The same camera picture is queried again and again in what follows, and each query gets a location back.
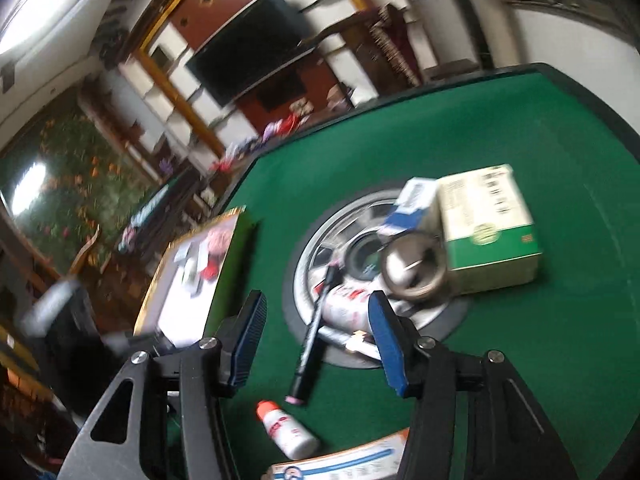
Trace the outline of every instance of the green felt surface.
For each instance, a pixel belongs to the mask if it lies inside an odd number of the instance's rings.
[[[640,412],[640,171],[607,127],[533,73],[378,108],[259,159],[230,206],[260,224],[248,277],[269,303],[248,384],[225,405],[243,479],[284,456],[255,416],[282,402],[299,345],[282,315],[290,254],[335,202],[387,180],[511,164],[536,223],[529,285],[473,297],[452,350],[505,352],[538,398],[581,479],[607,465]],[[382,370],[326,365],[308,408],[287,408],[324,443],[357,446],[409,424],[413,401]]]

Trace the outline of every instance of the fluorescent light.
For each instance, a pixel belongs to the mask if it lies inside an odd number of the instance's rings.
[[[40,187],[47,174],[47,168],[42,163],[31,166],[24,177],[15,187],[14,199],[11,202],[11,212],[14,216],[27,211],[31,203],[40,195]]]
[[[2,35],[0,54],[22,43],[47,25],[65,3],[66,0],[27,0]]]

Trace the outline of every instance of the television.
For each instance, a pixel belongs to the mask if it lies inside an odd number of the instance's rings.
[[[187,63],[225,106],[254,83],[301,54],[310,29],[285,0],[254,0],[220,27]]]

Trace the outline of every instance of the metal screw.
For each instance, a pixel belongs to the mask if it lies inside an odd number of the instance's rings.
[[[139,365],[140,363],[145,362],[148,357],[149,357],[149,354],[146,352],[142,352],[142,351],[136,352],[131,356],[131,362],[135,365]]]
[[[504,362],[504,354],[499,350],[489,350],[486,355],[492,363]]]
[[[418,346],[423,350],[431,350],[436,346],[436,340],[433,337],[421,337],[418,339]]]
[[[200,344],[198,345],[203,350],[207,350],[209,348],[213,348],[218,344],[218,340],[215,337],[204,337],[200,340]]]

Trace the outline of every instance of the white cylindrical bottle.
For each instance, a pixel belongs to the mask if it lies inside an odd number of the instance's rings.
[[[282,452],[291,460],[309,458],[320,442],[288,413],[270,400],[258,402],[256,410],[264,429]]]

